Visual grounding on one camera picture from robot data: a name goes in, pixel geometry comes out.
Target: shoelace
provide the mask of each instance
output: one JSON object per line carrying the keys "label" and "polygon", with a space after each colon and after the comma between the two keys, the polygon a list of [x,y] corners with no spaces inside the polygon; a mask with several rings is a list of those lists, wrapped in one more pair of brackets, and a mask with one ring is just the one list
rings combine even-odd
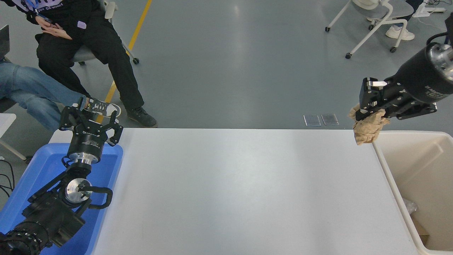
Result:
{"label": "shoelace", "polygon": [[93,105],[92,109],[104,111],[104,110],[106,109],[106,107],[107,107],[106,104],[101,103],[101,102],[96,102],[96,103]]}
{"label": "shoelace", "polygon": [[147,114],[145,109],[143,109],[143,107],[138,107],[138,108],[134,109],[134,112],[136,112],[137,115]]}

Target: blue plastic tray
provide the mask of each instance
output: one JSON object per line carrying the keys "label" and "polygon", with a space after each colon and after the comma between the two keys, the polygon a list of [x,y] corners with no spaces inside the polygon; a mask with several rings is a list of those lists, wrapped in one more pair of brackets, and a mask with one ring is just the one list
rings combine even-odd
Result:
{"label": "blue plastic tray", "polygon": [[[21,214],[22,210],[30,204],[27,199],[58,174],[66,170],[61,163],[61,158],[66,155],[68,148],[68,143],[51,143],[44,145],[35,153],[11,197],[0,212],[0,232],[5,234],[23,221],[25,217]],[[92,165],[92,172],[87,179],[93,186],[109,187],[113,190],[113,196],[115,196],[113,186],[118,176],[122,158],[123,149],[119,145],[111,147],[106,144],[102,152],[101,161]],[[93,193],[91,199],[93,204],[100,205],[104,203],[105,195]],[[51,248],[44,248],[41,254],[91,254],[106,210],[108,210],[108,207],[102,210],[87,209],[82,215],[86,223],[72,239],[61,248],[56,245]]]}

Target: grey floor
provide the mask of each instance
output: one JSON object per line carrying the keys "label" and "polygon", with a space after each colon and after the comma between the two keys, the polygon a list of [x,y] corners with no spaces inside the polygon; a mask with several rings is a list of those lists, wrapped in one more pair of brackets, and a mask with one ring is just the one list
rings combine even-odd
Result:
{"label": "grey floor", "polygon": [[[118,34],[128,44],[146,5],[145,0],[116,0]],[[355,54],[349,52],[367,33],[369,22],[348,9],[332,27],[324,27],[346,3],[333,0],[154,0],[147,13],[133,52],[140,59],[133,65],[145,109],[159,128],[256,128],[256,129],[351,129],[347,117],[358,102],[364,77],[384,79],[393,75],[427,38],[446,31],[442,14],[413,18],[408,29],[416,34],[395,43],[378,30]],[[0,2],[0,26],[10,25],[13,62],[38,67],[39,27],[22,13]],[[104,99],[112,83],[107,66],[97,60],[74,66],[82,84]],[[114,103],[120,105],[118,93]],[[438,103],[435,114],[397,121],[384,130],[443,131],[453,135],[453,97]],[[14,106],[8,113],[16,121],[2,137],[25,155],[46,144],[52,132],[45,130],[25,110]],[[304,115],[336,114],[339,125],[307,127]],[[139,127],[119,117],[120,123]],[[16,182],[26,165],[4,148],[0,156],[13,164]],[[0,162],[0,173],[9,168]],[[0,194],[0,208],[6,202]]]}

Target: hand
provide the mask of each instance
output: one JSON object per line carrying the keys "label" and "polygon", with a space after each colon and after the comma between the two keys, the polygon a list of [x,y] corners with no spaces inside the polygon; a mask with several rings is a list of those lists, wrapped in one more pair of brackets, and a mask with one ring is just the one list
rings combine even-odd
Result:
{"label": "hand", "polygon": [[43,19],[39,16],[36,16],[34,19],[44,30],[47,30],[48,28],[57,28],[57,26],[47,22],[45,19]]}
{"label": "hand", "polygon": [[56,37],[61,37],[61,38],[72,40],[72,38],[66,33],[66,31],[63,30],[63,28],[58,24],[56,24],[56,28],[49,27],[46,30],[44,30],[43,32],[47,33],[47,34],[51,34]]}

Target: white storage bin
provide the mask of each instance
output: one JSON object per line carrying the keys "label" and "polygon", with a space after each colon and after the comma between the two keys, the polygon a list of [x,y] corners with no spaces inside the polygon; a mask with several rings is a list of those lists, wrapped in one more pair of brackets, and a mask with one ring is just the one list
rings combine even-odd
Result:
{"label": "white storage bin", "polygon": [[[387,180],[420,254],[453,255],[453,138],[443,132],[384,131],[374,142]],[[401,197],[428,232],[426,247]]]}

